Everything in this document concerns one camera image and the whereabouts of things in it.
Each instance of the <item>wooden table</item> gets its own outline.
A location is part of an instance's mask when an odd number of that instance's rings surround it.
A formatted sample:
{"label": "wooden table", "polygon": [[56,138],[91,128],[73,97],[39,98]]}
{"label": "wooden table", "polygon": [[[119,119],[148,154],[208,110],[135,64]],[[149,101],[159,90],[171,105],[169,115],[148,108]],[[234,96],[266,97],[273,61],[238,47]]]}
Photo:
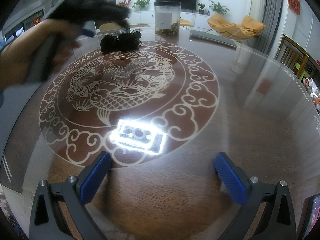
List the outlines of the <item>wooden table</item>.
{"label": "wooden table", "polygon": [[298,223],[320,191],[320,120],[290,69],[187,30],[144,28],[140,52],[104,56],[102,37],[81,39],[17,120],[4,152],[12,176],[0,168],[6,195],[22,192],[9,205],[30,216],[39,180],[77,175],[106,149],[112,170],[86,207],[108,239],[217,239],[239,209],[213,168],[224,151],[249,177],[285,180]]}

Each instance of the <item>hand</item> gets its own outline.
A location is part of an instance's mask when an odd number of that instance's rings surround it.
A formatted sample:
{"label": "hand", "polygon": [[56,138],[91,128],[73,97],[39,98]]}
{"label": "hand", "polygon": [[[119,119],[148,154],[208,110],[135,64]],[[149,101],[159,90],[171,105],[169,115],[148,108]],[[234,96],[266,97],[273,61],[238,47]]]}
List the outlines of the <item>hand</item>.
{"label": "hand", "polygon": [[[33,52],[53,33],[61,33],[67,39],[75,39],[80,35],[80,27],[67,21],[47,19],[28,29],[7,46],[0,55],[0,91],[14,84],[23,83],[31,65]],[[65,60],[71,55],[71,49],[79,48],[75,41],[60,48],[54,57],[53,71],[60,71]]]}

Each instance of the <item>curtain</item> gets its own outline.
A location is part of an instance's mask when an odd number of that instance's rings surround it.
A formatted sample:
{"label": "curtain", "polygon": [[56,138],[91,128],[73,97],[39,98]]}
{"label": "curtain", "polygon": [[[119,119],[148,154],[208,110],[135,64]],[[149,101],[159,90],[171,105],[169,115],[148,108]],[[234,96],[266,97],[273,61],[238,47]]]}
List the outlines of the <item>curtain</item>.
{"label": "curtain", "polygon": [[262,22],[267,0],[247,0],[245,15]]}
{"label": "curtain", "polygon": [[278,23],[280,20],[282,0],[267,0],[266,10],[263,17],[263,24],[267,27],[260,33],[256,49],[266,54],[270,53],[274,42]]}

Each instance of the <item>red chinese decoration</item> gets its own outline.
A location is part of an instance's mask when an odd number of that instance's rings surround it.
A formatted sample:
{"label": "red chinese decoration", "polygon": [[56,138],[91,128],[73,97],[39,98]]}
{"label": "red chinese decoration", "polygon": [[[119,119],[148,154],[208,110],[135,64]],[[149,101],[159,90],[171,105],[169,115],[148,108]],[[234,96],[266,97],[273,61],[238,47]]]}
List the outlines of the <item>red chinese decoration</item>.
{"label": "red chinese decoration", "polygon": [[288,7],[297,15],[300,15],[300,2],[299,0],[288,0]]}
{"label": "red chinese decoration", "polygon": [[33,19],[33,24],[34,25],[37,25],[40,22],[41,22],[41,18],[40,17],[37,17],[36,19]]}

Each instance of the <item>glass tabletop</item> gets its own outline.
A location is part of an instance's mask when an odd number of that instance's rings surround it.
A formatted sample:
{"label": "glass tabletop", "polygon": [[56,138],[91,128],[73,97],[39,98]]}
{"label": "glass tabletop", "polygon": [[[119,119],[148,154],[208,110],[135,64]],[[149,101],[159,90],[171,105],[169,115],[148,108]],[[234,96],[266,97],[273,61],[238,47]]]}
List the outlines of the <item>glass tabletop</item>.
{"label": "glass tabletop", "polygon": [[138,51],[105,55],[103,36],[80,38],[21,112],[0,167],[10,206],[28,219],[39,180],[78,175],[106,150],[112,169],[86,208],[108,239],[216,239],[240,208],[214,171],[225,152],[249,177],[285,180],[298,225],[319,187],[320,120],[289,68],[188,30],[142,28]]}

